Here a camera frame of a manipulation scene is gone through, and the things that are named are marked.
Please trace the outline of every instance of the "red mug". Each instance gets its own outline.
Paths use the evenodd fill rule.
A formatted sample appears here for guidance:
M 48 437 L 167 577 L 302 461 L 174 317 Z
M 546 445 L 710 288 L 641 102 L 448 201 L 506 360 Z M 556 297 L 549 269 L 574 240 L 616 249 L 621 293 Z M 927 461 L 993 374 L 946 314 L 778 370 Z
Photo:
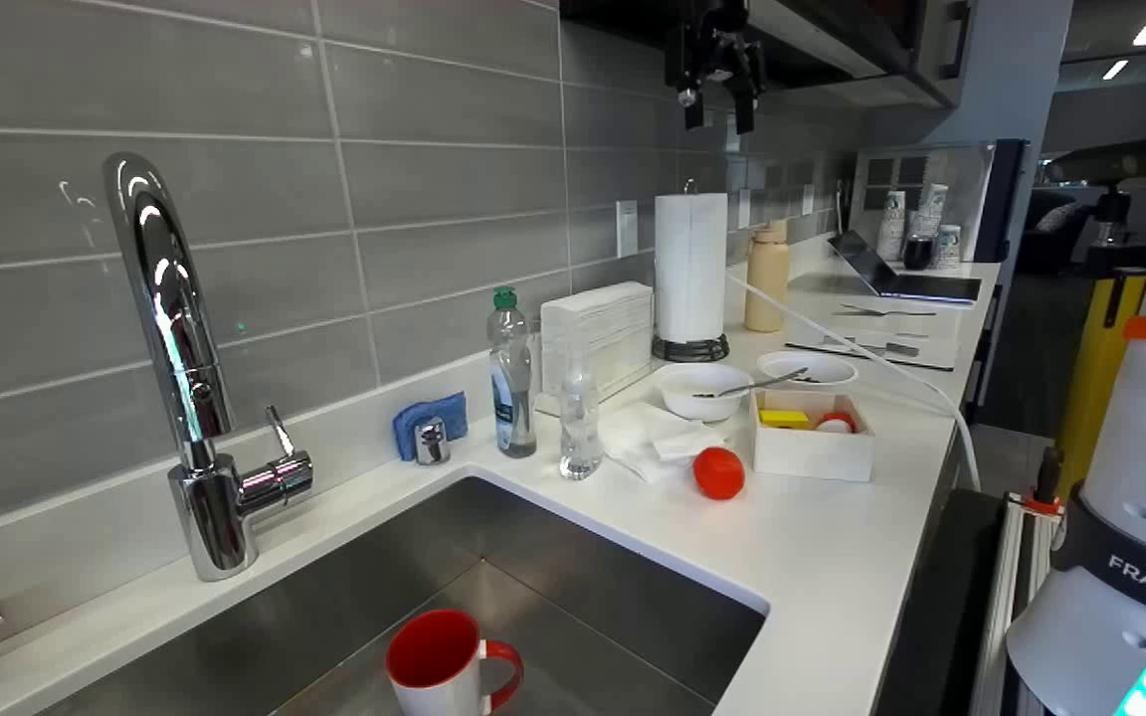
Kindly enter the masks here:
M 511 677 L 480 695 L 480 659 L 511 663 Z M 417 614 L 387 643 L 387 680 L 407 716 L 506 713 L 523 677 L 523 659 L 506 642 L 486 642 L 470 614 Z

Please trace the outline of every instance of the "paper towel roll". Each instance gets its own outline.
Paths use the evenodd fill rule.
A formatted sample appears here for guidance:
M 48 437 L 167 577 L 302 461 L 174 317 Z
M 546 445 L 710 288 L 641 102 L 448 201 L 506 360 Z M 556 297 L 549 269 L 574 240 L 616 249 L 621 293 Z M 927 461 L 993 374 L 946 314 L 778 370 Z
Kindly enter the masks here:
M 726 193 L 657 193 L 657 334 L 724 334 Z

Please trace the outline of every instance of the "mug handle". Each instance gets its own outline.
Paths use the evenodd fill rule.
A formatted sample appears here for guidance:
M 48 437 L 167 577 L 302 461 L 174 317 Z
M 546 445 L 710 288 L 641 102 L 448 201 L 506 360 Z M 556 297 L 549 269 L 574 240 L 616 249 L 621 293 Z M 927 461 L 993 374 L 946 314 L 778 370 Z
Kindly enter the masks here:
M 499 713 L 523 680 L 523 657 L 521 657 L 521 648 L 511 648 L 506 642 L 486 642 L 486 659 L 506 659 L 515 669 L 495 691 L 489 691 L 489 713 Z

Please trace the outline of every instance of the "stainless steel sink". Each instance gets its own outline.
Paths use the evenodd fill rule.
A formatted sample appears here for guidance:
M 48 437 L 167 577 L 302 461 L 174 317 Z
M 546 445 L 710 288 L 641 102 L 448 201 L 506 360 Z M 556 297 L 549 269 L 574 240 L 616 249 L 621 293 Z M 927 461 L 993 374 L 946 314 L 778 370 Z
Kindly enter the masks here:
M 515 716 L 710 713 L 763 623 L 755 607 L 470 477 L 52 713 L 396 713 L 381 652 L 433 604 L 470 607 L 486 635 L 523 652 Z

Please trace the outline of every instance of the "white countertop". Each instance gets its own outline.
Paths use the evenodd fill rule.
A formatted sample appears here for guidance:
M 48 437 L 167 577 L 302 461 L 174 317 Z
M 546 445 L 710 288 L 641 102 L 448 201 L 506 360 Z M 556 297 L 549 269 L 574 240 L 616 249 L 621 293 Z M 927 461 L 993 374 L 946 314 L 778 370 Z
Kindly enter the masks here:
M 986 277 L 986 291 L 981 302 L 968 311 L 957 366 L 969 366 L 993 265 L 973 265 L 973 276 Z M 750 360 L 750 355 L 773 345 L 778 345 L 778 338 L 734 334 L 733 358 Z M 932 406 L 927 388 L 903 387 L 903 378 L 868 360 L 859 360 L 859 370 L 851 399 L 876 429 L 871 484 L 750 474 L 734 500 L 714 505 L 682 480 L 645 480 L 616 461 L 604 461 L 590 480 L 559 480 L 554 474 L 554 421 L 535 427 L 541 448 L 523 461 L 499 457 L 480 421 L 470 440 L 453 445 L 453 461 L 436 474 L 381 461 L 335 477 L 328 489 L 283 509 L 257 525 L 257 562 L 229 579 L 204 585 L 192 562 L 174 557 L 167 569 L 144 573 L 5 642 L 0 713 L 34 713 L 388 520 L 448 480 L 480 474 L 499 489 L 767 614 L 763 634 L 714 708 L 720 716 L 859 716 L 876 701 L 952 445 L 952 417 Z M 968 387 L 968 370 L 927 378 L 952 399 Z M 328 437 L 316 437 L 311 448 L 339 453 L 339 445 L 327 440 Z

